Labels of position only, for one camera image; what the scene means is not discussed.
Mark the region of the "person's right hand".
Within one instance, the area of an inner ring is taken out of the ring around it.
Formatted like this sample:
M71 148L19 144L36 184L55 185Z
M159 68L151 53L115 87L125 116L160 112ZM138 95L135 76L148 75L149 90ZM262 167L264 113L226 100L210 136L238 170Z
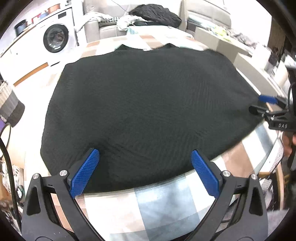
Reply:
M282 135L283 150L286 157L289 157L292 153L292 145L296 142L295 133L292 135L291 132L284 132Z

